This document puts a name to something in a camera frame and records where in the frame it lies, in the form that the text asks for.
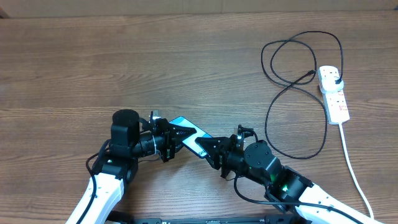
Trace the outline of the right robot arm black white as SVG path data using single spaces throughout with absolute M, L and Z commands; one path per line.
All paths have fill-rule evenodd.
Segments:
M 222 178 L 229 172 L 236 174 L 234 189 L 243 200 L 255 204 L 272 205 L 282 213 L 296 213 L 312 223 L 377 223 L 371 217 L 345 205 L 326 193 L 319 185 L 299 174 L 272 154 L 265 141 L 257 141 L 245 149 L 243 138 L 196 138 L 206 151 L 207 161 Z M 238 190 L 238 179 L 244 177 L 265 188 L 265 201 L 245 197 Z

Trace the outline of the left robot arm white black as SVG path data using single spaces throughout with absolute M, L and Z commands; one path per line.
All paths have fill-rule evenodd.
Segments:
M 163 162 L 174 158 L 183 141 L 198 132 L 168 122 L 152 111 L 149 119 L 134 110 L 113 114 L 111 137 L 98 153 L 94 163 L 87 164 L 90 181 L 68 223 L 134 223 L 128 213 L 114 210 L 139 168 L 139 159 L 154 154 Z

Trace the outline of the Galaxy smartphone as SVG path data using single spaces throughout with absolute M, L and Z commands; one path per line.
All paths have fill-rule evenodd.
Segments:
M 191 121 L 189 121 L 187 118 L 183 116 L 179 116 L 171 120 L 170 124 L 175 124 L 177 126 L 188 127 L 188 128 L 195 128 L 197 132 L 191 135 L 190 137 L 186 138 L 185 140 L 183 140 L 182 143 L 186 148 L 191 150 L 201 159 L 205 158 L 208 155 L 206 151 L 195 142 L 196 138 L 210 138 L 211 136 L 208 133 L 206 133 L 204 130 L 202 130 L 197 125 L 193 124 Z

